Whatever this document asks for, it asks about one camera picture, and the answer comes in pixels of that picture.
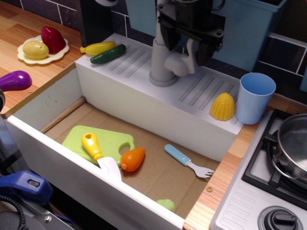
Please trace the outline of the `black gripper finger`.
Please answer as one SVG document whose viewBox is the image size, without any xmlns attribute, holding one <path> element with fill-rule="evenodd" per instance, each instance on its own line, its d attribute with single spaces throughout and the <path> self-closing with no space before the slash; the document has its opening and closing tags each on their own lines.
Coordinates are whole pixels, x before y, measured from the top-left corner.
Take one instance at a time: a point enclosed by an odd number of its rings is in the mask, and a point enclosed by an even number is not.
<svg viewBox="0 0 307 230">
<path fill-rule="evenodd" d="M 161 23 L 161 34 L 169 51 L 172 51 L 181 40 L 181 34 L 177 28 L 178 25 L 176 23 Z"/>
<path fill-rule="evenodd" d="M 213 56 L 216 50 L 217 48 L 215 42 L 199 42 L 198 50 L 196 52 L 197 64 L 199 66 L 204 66 L 207 60 Z"/>
</svg>

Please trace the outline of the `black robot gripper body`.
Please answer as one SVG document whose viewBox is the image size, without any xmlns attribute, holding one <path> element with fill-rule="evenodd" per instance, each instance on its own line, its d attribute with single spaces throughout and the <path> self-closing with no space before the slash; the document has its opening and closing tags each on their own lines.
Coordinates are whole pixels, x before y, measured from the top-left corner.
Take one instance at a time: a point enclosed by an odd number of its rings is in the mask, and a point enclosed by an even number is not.
<svg viewBox="0 0 307 230">
<path fill-rule="evenodd" d="M 201 41 L 215 42 L 220 50 L 224 37 L 224 17 L 214 14 L 212 0 L 171 0 L 159 3 L 156 9 L 162 13 L 162 23 L 176 23 L 181 36 Z"/>
</svg>

